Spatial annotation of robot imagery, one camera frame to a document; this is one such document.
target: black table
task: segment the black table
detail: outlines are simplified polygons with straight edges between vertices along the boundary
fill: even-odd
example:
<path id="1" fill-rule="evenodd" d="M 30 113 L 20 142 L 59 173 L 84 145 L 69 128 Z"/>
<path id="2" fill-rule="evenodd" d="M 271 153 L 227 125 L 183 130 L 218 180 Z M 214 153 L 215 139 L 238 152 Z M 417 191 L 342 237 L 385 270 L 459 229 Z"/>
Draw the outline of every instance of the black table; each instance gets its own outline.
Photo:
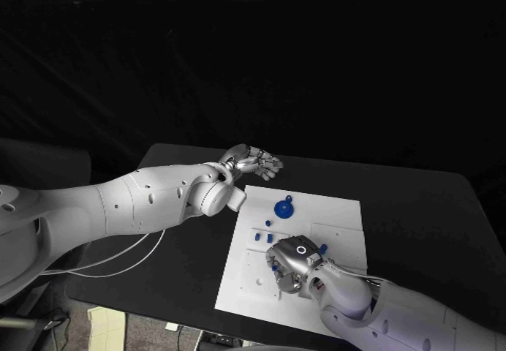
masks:
<path id="1" fill-rule="evenodd" d="M 141 167 L 216 161 L 225 150 L 156 144 Z M 487 328 L 506 333 L 506 256 L 473 188 L 462 175 L 280 156 L 271 181 L 245 174 L 238 187 L 273 187 L 359 200 L 368 272 L 425 293 Z M 190 327 L 316 350 L 353 350 L 339 339 L 214 309 L 238 214 L 228 208 L 166 231 L 150 258 L 105 279 L 71 276 L 67 295 L 97 305 Z M 84 262 L 113 256 L 137 240 L 95 241 Z M 126 269 L 150 251 L 159 234 L 85 273 Z"/>

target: black curtain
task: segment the black curtain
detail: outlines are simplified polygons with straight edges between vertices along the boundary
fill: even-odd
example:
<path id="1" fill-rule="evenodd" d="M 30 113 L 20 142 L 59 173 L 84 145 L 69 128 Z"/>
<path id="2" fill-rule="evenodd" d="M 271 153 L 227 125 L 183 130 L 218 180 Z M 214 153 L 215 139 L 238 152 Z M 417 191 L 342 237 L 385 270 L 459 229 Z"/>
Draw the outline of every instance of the black curtain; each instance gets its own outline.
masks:
<path id="1" fill-rule="evenodd" d="M 111 177 L 154 143 L 456 172 L 505 247 L 503 5 L 240 2 L 2 3 L 0 136 Z"/>

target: floor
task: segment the floor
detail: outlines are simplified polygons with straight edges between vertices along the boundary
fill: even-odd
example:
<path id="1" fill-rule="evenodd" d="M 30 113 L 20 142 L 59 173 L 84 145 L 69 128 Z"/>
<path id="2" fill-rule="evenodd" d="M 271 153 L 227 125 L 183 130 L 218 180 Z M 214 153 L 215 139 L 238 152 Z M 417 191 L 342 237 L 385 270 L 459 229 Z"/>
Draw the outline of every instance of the floor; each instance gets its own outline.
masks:
<path id="1" fill-rule="evenodd" d="M 59 275 L 45 291 L 35 307 L 43 314 L 56 307 L 69 313 L 69 343 L 65 351 L 88 350 L 91 323 L 88 310 L 97 305 L 71 300 L 65 296 L 67 275 Z M 33 351 L 61 351 L 65 345 L 65 327 L 68 322 L 56 326 L 55 338 L 51 332 L 39 338 Z M 166 330 L 166 322 L 133 314 L 127 314 L 126 351 L 176 351 L 179 333 Z M 180 351 L 193 351 L 201 331 L 185 327 L 180 336 Z"/>

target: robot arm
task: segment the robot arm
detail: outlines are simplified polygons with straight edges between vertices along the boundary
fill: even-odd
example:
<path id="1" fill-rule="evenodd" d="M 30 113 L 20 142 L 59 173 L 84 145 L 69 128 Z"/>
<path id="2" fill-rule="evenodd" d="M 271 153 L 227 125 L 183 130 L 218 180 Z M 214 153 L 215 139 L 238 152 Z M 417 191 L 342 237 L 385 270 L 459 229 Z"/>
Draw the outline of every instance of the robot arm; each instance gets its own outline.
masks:
<path id="1" fill-rule="evenodd" d="M 506 351 L 505 335 L 420 292 L 351 275 L 303 235 L 273 245 L 267 264 L 280 290 L 319 301 L 327 329 L 362 351 Z"/>
<path id="2" fill-rule="evenodd" d="M 283 162 L 245 144 L 224 158 L 219 163 L 143 168 L 71 189 L 0 185 L 0 302 L 81 244 L 154 233 L 193 216 L 214 216 L 225 206 L 240 211 L 245 193 L 234 186 L 234 175 L 274 176 Z"/>

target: blue circular part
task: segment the blue circular part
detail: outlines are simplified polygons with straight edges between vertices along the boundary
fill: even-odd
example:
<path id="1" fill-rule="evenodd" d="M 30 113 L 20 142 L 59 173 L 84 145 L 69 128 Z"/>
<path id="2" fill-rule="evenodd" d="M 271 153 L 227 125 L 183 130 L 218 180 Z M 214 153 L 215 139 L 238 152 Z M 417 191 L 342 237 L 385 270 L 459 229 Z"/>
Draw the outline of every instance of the blue circular part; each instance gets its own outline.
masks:
<path id="1" fill-rule="evenodd" d="M 320 247 L 320 254 L 325 254 L 327 252 L 327 244 L 323 244 L 322 247 Z"/>
<path id="2" fill-rule="evenodd" d="M 293 197 L 289 195 L 286 200 L 280 201 L 274 206 L 274 212 L 280 218 L 290 218 L 293 216 Z"/>

